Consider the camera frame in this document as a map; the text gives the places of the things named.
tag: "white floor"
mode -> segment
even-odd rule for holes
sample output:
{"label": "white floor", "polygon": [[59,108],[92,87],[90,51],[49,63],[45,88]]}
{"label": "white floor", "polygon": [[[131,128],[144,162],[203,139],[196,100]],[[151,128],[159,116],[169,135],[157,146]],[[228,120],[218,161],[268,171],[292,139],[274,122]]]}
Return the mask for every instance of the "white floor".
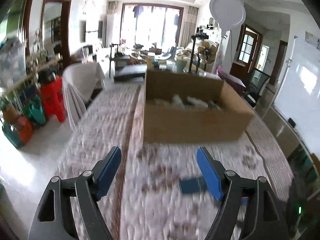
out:
{"label": "white floor", "polygon": [[71,135],[68,119],[60,124],[55,116],[19,150],[0,131],[0,180],[5,189],[0,209],[20,240],[28,239],[37,205]]}

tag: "white cloth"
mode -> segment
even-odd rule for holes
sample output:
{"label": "white cloth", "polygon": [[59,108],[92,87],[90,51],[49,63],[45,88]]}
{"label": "white cloth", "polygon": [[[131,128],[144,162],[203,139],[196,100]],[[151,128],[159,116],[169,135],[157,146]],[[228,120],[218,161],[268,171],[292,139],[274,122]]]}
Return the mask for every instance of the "white cloth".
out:
{"label": "white cloth", "polygon": [[84,103],[89,101],[97,82],[104,78],[98,63],[73,64],[63,72],[63,101],[72,130],[76,130],[77,123],[86,112]]}

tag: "red plastic stool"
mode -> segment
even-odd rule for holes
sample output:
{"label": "red plastic stool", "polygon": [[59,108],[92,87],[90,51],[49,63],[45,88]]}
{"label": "red plastic stool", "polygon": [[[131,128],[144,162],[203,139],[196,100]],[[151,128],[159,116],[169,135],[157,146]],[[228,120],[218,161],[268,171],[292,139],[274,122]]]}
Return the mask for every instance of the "red plastic stool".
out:
{"label": "red plastic stool", "polygon": [[54,114],[57,116],[59,122],[64,122],[65,108],[63,105],[62,78],[58,77],[56,81],[41,87],[42,103],[46,112],[47,118]]}

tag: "metal screw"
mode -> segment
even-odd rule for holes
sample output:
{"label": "metal screw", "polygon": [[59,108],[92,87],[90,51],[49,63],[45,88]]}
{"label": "metal screw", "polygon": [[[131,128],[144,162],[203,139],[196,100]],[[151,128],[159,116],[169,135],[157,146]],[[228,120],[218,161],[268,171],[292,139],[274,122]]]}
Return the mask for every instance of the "metal screw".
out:
{"label": "metal screw", "polygon": [[227,171],[226,171],[226,174],[227,174],[228,176],[230,176],[230,177],[233,177],[236,173],[235,173],[234,171],[232,171],[232,170],[227,170]]}
{"label": "metal screw", "polygon": [[92,174],[92,171],[87,170],[87,171],[84,171],[83,176],[89,177],[91,174]]}
{"label": "metal screw", "polygon": [[58,176],[54,176],[54,177],[52,177],[51,182],[57,182],[58,180],[59,180],[59,177]]}
{"label": "metal screw", "polygon": [[263,182],[263,183],[267,182],[267,179],[266,179],[265,177],[263,177],[263,176],[260,176],[260,177],[259,177],[259,180],[260,180],[261,182]]}

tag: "open cardboard box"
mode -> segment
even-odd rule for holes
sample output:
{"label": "open cardboard box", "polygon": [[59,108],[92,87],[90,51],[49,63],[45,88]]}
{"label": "open cardboard box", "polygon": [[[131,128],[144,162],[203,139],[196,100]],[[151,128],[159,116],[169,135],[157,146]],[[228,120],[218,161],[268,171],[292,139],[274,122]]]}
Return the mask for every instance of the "open cardboard box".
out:
{"label": "open cardboard box", "polygon": [[[169,102],[178,94],[205,102],[217,102],[222,111],[181,110],[150,103]],[[147,143],[205,143],[238,140],[254,111],[224,81],[191,74],[148,70],[144,106],[143,139]]]}

